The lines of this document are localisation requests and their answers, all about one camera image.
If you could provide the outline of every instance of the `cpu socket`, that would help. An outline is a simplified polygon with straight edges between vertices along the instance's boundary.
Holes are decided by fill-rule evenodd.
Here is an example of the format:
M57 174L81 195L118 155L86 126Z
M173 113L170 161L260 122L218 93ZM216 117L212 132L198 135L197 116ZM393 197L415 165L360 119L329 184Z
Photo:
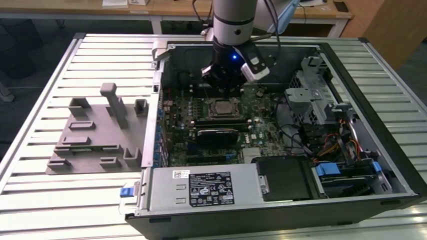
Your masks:
M210 119L240 119L238 100L230 99L210 99L208 105L208 116Z

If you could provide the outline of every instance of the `black cable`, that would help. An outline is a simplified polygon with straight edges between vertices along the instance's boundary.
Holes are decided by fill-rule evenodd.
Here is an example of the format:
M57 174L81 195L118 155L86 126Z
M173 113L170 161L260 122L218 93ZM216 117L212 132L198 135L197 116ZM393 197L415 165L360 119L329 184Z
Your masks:
M292 135L292 137L290 137L290 146L285 146L285 147L284 147L285 149L289 149L290 152L292 152L292 149L302 149L301 147L293 146L293 140L294 140L294 136L296 136L296 135L300 135L300 133L296 132L296 133Z
M282 102L277 101L276 106L274 106L274 109L273 109L273 114L272 114L272 116L273 116L273 118L274 118L274 123L276 123L276 125L277 125L277 127L278 127L278 130L281 131L282 135L284 135L285 137L288 137L288 138L290 139L290 141L292 141L292 139L293 139L292 136L290 136L289 134L286 134L286 133L282 131L281 128L282 128L284 126L289 126L289 127L292 127L292 128L298 129L300 127L298 127L296 124L278 125L278 122L277 122L277 108L278 108L278 104L280 104L280 103L282 103ZM308 147L306 147L300 141L297 141L296 139L293 139L293 142L301 147L302 151L305 152L305 154L306 154L308 156L317 158L317 156L313 154L313 152L308 149Z
M301 10L304 12L304 24L305 24L306 23L305 7L300 3L297 5L301 7Z
M265 4L265 7L266 7L266 10L268 10L268 14L270 16L270 20L272 20L272 23L273 23L273 27L274 27L274 38L276 38L276 41L277 41L277 52L276 52L276 56L274 56L274 60L277 61L277 58L278 58L278 55L280 55L280 48L281 48L281 44L280 44L280 38L278 38L278 17L277 17L277 12L276 12L276 8L274 8L274 5L272 3L272 0L264 0L264 4Z
M192 10L193 10L194 16L196 16L197 19L198 19L198 22L202 22L202 21L201 21L201 18L200 18L200 15L198 15L198 13L197 13L197 10L196 10L196 5L194 5L196 1L197 1L197 0L192 0L192 3L190 3L190 5L192 5Z
M201 19L200 15L198 15L198 13L197 13L197 10L196 10L196 1L197 1L197 0L192 0L192 3L190 3L190 5L192 5L192 10L193 10L193 13L194 13L194 15L196 15L196 17L197 17L198 22L204 23L204 22L208 21L209 18L210 18L212 9L213 9L213 1L212 1L212 3L210 3L210 8L209 8L209 10L208 10L208 15L206 15L205 21Z

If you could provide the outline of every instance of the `motherboard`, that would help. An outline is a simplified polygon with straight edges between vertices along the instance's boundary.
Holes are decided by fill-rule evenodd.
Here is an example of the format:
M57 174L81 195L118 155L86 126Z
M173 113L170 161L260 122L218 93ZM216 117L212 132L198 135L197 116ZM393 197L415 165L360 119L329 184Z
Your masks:
M257 85L244 86L240 96L229 98L202 91L197 96L192 90L164 90L169 167L242 164L253 157L282 156L274 93Z

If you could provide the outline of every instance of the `metal slotted table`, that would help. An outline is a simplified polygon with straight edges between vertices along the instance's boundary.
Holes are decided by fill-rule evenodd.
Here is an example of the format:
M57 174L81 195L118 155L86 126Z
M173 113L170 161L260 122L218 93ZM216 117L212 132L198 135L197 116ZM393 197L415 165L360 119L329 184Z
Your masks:
M120 187L138 172L45 175L48 159L65 126L72 97L105 104L98 87L114 82L124 103L146 99L154 70L156 41L202 41L190 35L80 34L46 83L0 164L0 235L2 240L120 239L144 237L125 223ZM284 37L282 42L326 42L421 177L427 179L427 108L368 43L344 38ZM345 101L342 89L336 90ZM345 226L301 228L202 239L425 239L427 206L392 210Z

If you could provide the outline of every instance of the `power supply label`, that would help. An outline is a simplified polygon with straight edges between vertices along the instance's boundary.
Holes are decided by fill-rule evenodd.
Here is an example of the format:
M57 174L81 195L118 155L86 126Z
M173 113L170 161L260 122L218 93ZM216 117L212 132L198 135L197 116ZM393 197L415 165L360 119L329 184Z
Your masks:
M189 205L208 207L234 204L230 172L189 174Z

